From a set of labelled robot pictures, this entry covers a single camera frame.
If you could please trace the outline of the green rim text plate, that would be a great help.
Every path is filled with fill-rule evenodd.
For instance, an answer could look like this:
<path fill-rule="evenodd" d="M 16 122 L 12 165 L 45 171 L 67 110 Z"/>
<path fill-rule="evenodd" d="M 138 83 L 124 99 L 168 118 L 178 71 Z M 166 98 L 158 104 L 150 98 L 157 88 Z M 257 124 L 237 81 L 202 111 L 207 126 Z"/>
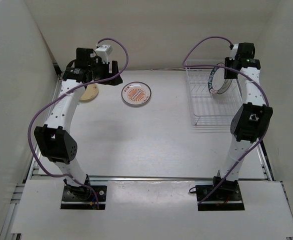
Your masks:
<path fill-rule="evenodd" d="M 218 89 L 222 87 L 225 81 L 223 68 L 224 66 L 225 64 L 220 62 L 210 72 L 207 87 L 209 93 L 212 95 L 217 95 Z"/>

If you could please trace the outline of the orange sunburst plate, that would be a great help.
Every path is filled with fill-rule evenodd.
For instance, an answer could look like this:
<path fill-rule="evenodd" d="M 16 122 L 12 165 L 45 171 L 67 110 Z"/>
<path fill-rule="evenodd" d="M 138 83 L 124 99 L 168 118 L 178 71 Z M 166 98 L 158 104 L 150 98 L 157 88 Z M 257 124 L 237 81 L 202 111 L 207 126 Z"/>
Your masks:
<path fill-rule="evenodd" d="M 130 82 L 121 90 L 121 99 L 131 107 L 141 107 L 147 104 L 151 97 L 151 88 L 146 83 L 140 81 Z"/>

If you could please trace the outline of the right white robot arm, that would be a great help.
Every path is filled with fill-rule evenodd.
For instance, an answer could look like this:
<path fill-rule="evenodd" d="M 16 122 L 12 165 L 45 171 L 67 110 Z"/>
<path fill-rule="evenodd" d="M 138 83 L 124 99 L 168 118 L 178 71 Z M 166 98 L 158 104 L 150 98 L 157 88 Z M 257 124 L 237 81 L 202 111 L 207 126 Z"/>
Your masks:
<path fill-rule="evenodd" d="M 243 42 L 231 47 L 224 60 L 224 80 L 237 80 L 242 104 L 230 124 L 232 135 L 228 154 L 213 178 L 211 195 L 224 199 L 238 185 L 243 159 L 253 144 L 265 135 L 273 115 L 267 97 L 260 86 L 261 64 L 255 58 L 253 43 Z"/>

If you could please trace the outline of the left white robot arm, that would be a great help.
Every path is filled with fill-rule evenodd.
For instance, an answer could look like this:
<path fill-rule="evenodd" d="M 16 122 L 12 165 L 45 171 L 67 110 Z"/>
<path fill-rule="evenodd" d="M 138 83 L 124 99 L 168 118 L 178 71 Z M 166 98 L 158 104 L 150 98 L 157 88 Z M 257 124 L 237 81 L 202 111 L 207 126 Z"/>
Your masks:
<path fill-rule="evenodd" d="M 67 189 L 75 197 L 87 201 L 93 195 L 89 176 L 81 169 L 76 154 L 78 145 L 70 135 L 71 122 L 85 93 L 85 83 L 106 79 L 105 84 L 116 86 L 123 82 L 117 76 L 118 63 L 109 61 L 112 47 L 108 44 L 96 49 L 76 49 L 76 58 L 66 67 L 62 76 L 62 98 L 55 103 L 43 126 L 37 126 L 34 136 L 42 156 L 54 163 L 62 172 Z"/>

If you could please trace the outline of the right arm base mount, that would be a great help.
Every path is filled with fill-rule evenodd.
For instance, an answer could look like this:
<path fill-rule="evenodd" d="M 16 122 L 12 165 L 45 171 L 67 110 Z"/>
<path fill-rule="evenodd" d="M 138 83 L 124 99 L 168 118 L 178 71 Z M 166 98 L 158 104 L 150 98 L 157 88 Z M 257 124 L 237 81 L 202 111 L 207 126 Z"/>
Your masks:
<path fill-rule="evenodd" d="M 195 194 L 197 202 L 201 202 L 213 189 L 212 184 L 198 184 L 191 187 L 189 194 Z M 212 193 L 206 200 L 197 206 L 200 212 L 213 211 L 244 211 L 245 205 L 238 181 L 223 182 L 219 188 Z"/>

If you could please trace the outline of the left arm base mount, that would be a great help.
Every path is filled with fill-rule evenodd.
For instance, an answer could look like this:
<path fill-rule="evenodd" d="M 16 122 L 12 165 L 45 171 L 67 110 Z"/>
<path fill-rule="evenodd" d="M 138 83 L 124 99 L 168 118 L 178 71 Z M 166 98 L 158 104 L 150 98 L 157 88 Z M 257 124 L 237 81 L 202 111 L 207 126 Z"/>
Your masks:
<path fill-rule="evenodd" d="M 107 189 L 106 185 L 93 185 L 95 193 L 85 187 L 80 190 L 73 186 L 64 185 L 60 209 L 62 210 L 105 210 Z"/>

